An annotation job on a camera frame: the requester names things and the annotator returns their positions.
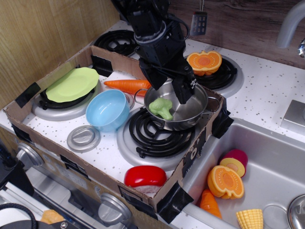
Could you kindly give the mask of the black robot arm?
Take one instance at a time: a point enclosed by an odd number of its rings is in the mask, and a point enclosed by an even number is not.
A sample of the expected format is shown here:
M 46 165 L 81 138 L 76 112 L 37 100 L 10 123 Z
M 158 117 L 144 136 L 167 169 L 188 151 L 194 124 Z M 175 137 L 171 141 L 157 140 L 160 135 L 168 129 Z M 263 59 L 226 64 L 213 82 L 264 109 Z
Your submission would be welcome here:
M 158 90 L 172 80 L 178 101 L 185 104 L 194 94 L 196 79 L 183 56 L 186 39 L 181 19 L 168 12 L 168 0 L 114 0 L 121 17 L 131 25 L 137 43 L 139 66 L 151 86 Z

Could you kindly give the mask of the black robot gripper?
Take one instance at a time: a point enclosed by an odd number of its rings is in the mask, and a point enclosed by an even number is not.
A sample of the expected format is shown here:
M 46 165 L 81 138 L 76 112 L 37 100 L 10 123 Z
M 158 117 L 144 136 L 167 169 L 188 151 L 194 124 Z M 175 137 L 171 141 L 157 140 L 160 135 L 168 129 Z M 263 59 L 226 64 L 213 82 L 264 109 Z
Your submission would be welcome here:
M 139 67 L 151 86 L 158 90 L 171 78 L 174 93 L 180 104 L 194 95 L 197 84 L 193 71 L 183 57 L 185 40 L 182 20 L 135 20 L 134 38 Z

